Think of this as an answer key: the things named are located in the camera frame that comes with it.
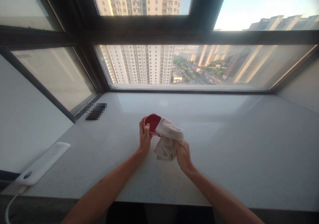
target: red bowl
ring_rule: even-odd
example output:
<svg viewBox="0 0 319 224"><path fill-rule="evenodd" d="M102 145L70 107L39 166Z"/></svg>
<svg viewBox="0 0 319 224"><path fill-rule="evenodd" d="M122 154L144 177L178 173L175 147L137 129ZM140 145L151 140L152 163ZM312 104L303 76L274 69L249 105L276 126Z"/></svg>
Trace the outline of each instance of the red bowl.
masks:
<svg viewBox="0 0 319 224"><path fill-rule="evenodd" d="M145 128L145 125L147 125L148 123L150 124L150 135L151 136L159 136L160 135L158 133L155 132L160 120L162 119L161 116L158 116L157 114L150 114L149 116L146 116L144 118L144 124L143 127Z"/></svg>

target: countertop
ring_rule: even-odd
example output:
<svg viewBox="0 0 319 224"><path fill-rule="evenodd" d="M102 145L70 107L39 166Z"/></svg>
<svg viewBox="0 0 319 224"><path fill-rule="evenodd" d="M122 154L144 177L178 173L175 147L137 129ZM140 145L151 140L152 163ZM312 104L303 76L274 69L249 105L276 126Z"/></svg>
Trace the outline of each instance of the countertop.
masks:
<svg viewBox="0 0 319 224"><path fill-rule="evenodd" d="M319 211L319 115L283 98L107 93L97 121L83 115L58 141L71 147L23 195L81 198L139 146L139 121L156 113L184 130L192 161L249 208ZM177 160L144 163L117 201L210 205ZM15 194L16 184L2 194Z"/></svg>

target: window frame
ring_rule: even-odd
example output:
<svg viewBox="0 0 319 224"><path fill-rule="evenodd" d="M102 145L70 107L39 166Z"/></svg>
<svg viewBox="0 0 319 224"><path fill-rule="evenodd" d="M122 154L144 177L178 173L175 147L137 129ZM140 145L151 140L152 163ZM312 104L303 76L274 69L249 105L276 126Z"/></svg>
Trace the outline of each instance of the window frame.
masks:
<svg viewBox="0 0 319 224"><path fill-rule="evenodd" d="M41 0L54 14L63 31L0 26L0 54L39 89L70 120L75 122L86 110L72 115L11 53L12 50L72 46L97 91L187 93L187 94L277 94L294 77L319 58L319 46L310 51L268 91L111 89L104 75L95 45L316 45L319 30L311 31L213 31L224 0L192 0L189 15L114 16L99 15L95 0Z"/></svg>

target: white cloth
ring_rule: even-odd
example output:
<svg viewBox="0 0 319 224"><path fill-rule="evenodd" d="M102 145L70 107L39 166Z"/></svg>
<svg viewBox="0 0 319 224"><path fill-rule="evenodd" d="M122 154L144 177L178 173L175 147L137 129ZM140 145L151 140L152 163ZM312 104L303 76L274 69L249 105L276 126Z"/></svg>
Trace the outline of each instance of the white cloth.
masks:
<svg viewBox="0 0 319 224"><path fill-rule="evenodd" d="M162 118L156 127L156 133L160 134L160 140L154 149L157 160L172 161L176 157L177 146L174 140L184 144L183 130L177 128L171 121Z"/></svg>

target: white cable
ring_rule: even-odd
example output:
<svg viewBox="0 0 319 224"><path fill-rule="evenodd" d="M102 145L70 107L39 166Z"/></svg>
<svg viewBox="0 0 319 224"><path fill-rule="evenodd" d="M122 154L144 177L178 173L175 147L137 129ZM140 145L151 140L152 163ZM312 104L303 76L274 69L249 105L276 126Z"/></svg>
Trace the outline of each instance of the white cable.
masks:
<svg viewBox="0 0 319 224"><path fill-rule="evenodd" d="M10 224L10 221L9 221L9 208L10 208L10 205L12 204L13 200L16 199L16 197L17 197L19 194L23 193L24 190L25 190L27 187L28 187L28 186L22 185L22 186L19 188L17 194L16 194L16 195L11 199L11 201L9 202L9 204L8 204L8 206L7 206L7 208L6 208L6 216L5 216L5 217L6 217L6 223L7 223L7 224Z"/></svg>

